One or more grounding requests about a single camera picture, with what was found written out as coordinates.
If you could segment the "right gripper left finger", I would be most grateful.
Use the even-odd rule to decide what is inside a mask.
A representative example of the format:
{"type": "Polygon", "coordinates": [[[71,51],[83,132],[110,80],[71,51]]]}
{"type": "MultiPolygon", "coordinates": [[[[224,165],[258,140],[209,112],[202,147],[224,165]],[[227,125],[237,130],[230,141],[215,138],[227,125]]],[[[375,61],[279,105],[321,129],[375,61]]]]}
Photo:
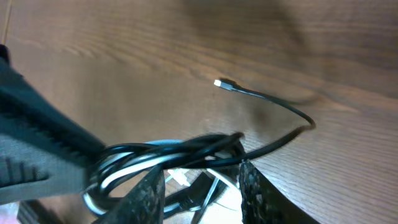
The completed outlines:
{"type": "Polygon", "coordinates": [[[114,207],[99,224],[160,224],[164,220],[165,180],[161,166],[146,176],[114,207]]]}

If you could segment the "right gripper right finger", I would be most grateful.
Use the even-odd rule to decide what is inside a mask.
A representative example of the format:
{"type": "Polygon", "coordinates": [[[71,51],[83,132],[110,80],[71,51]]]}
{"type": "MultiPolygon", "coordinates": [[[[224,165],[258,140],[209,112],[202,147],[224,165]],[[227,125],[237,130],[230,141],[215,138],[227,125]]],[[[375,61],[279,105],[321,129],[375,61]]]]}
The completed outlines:
{"type": "Polygon", "coordinates": [[[316,219],[285,197],[249,161],[241,163],[239,186],[244,224],[318,224],[316,219]]]}

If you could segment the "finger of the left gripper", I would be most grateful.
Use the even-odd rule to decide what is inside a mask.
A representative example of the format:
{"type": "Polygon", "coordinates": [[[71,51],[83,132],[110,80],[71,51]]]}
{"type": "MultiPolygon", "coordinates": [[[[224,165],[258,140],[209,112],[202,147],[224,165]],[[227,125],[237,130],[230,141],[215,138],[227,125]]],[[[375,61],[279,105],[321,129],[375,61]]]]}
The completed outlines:
{"type": "Polygon", "coordinates": [[[2,45],[1,203],[84,191],[103,150],[12,68],[2,45]]]}

